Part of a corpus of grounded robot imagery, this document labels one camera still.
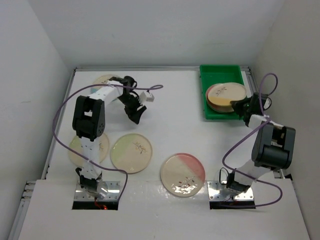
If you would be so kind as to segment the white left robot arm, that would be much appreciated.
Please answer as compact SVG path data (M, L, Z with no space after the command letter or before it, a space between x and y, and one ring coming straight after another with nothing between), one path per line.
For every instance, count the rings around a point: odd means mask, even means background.
M76 172L80 186L90 195L100 198L102 191L102 169L100 164L100 137L106 127L105 108L115 99L124 105L128 118L135 124L140 122L143 112L147 109L141 103L139 95L134 91L137 82L130 76L112 77L107 86L96 92L76 99L72 128L80 139L84 163Z

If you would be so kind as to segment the cream plate pink section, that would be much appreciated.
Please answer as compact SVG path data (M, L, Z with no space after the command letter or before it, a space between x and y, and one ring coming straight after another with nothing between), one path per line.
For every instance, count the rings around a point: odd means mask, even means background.
M214 85L210 86L210 87L206 90L206 92L205 92L206 103L209 105L209 107L210 107L212 110L214 110L214 111L217 112L217 113L220 113L220 114L231 114L231 113L233 113L234 110L233 110L233 108L232 108L231 106L226 106L226 107L224 107L224 106L218 106L218 105L215 105L215 104L213 104L213 103L211 103L211 102L209 101L209 98L208 98L209 92L211 91L212 88L214 88L214 87L217 86L217 85L218 85L218 84L214 84Z

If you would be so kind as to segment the cream plate yellow section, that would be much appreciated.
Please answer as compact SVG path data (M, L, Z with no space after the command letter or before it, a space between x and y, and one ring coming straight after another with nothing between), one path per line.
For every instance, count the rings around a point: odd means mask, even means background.
M231 101L243 100L246 97L245 86L235 82L217 83L208 94L209 101L221 107L231 107Z

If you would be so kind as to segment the cream plate green section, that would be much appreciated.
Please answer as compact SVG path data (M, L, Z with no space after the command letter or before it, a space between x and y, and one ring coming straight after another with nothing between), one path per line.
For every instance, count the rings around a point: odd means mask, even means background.
M99 139L99 155L100 155L100 159L99 162L102 163L105 158L107 157L108 151L109 151L109 146L110 146L110 142L109 142L109 138L108 136L103 133L102 136ZM72 150L80 153L83 155L83 149L81 147L81 141L80 138L78 136L74 136L72 141L69 143L69 148L71 148ZM79 155L75 154L72 151L68 151L68 157L69 160L77 167L82 167L83 163L84 163L84 159L82 157L80 157Z

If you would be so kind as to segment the cream plate blue section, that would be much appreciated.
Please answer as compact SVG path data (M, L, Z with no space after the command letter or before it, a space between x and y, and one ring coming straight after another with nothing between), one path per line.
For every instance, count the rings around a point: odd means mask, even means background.
M121 94L121 89L119 87L116 87L114 85L118 85L119 82L115 80L111 80L111 78L119 78L118 75L114 74L105 74L100 77L98 77L93 82L93 87L91 87L91 94L89 97L91 99L95 100L102 100L104 101L105 105L108 105L109 103L115 101ZM111 86L96 86L98 84L109 84L111 82Z

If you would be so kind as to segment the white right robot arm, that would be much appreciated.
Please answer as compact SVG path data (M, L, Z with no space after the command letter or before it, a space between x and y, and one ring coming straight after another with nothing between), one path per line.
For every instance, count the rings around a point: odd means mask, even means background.
M269 95L256 92L241 100L214 96L207 99L216 106L231 107L245 125L257 134L250 160L241 167L231 169L226 181L219 183L228 195L234 197L245 193L264 174L290 166L296 131L271 121L265 115L265 109L271 101ZM163 186L179 197L196 194L203 187L205 176L202 163L188 153L170 156L160 168Z

